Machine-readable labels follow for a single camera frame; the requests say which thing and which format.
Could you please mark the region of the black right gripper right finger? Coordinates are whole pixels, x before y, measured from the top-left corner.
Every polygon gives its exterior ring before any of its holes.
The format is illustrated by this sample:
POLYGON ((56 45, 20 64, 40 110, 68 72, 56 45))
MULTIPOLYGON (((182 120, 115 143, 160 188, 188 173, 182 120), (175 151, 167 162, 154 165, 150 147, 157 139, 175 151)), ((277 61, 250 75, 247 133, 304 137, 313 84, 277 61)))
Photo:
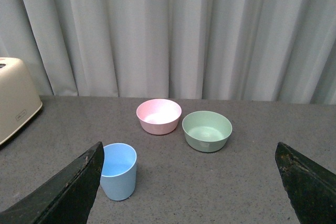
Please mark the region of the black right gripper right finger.
POLYGON ((300 223, 335 223, 335 174, 279 142, 275 160, 300 223))

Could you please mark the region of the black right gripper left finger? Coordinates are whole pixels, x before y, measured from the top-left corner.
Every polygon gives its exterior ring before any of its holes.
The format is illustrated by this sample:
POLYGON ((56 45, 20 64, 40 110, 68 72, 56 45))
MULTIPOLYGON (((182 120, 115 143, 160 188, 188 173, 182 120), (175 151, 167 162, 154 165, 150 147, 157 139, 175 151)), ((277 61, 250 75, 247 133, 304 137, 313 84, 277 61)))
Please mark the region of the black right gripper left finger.
POLYGON ((96 143, 34 192, 1 212, 1 223, 86 223, 104 162, 96 143))

